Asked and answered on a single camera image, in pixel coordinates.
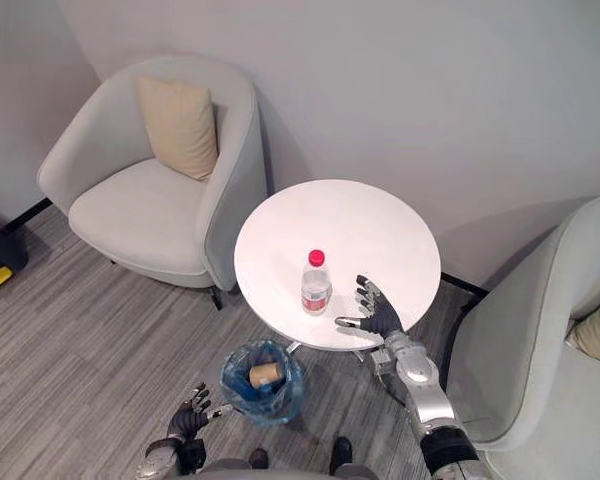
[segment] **chair leg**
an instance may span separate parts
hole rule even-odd
[[[211,295],[211,300],[213,300],[213,304],[216,306],[216,310],[222,310],[222,298],[220,297],[220,290],[215,285],[209,288],[209,295]]]

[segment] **round white table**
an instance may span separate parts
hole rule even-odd
[[[305,313],[300,301],[313,249],[324,251],[333,286],[320,316]],[[440,283],[440,255],[422,218],[384,190],[347,180],[302,183],[268,198],[242,227],[234,259],[254,312],[281,335],[321,350],[383,342],[334,323],[338,316],[363,316],[355,301],[358,274],[384,292],[405,330],[427,311]]]

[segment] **garbage bag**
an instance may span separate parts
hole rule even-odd
[[[252,387],[251,367],[273,362],[278,363],[284,378],[264,387]],[[222,367],[220,385],[225,400],[258,426],[287,423],[302,408],[302,368],[285,347],[270,340],[243,345],[229,355]]]

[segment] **floor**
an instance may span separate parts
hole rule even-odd
[[[202,380],[211,398],[226,354],[271,332],[238,296],[218,312],[203,292],[112,265],[50,207],[20,232],[27,268],[0,289],[0,478],[131,478],[145,447]],[[436,361],[472,295],[441,283],[411,331]],[[401,407],[351,354],[306,348],[302,418],[259,429],[231,414],[202,431],[208,461],[269,451],[272,466],[325,471],[332,441],[380,478],[428,478]]]

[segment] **black shoe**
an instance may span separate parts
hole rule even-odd
[[[345,463],[353,462],[353,447],[347,437],[338,437],[333,444],[331,452],[331,463],[329,464],[329,475],[336,473],[336,470]]]
[[[269,468],[269,455],[266,450],[258,448],[249,455],[249,465],[254,470],[266,470]]]

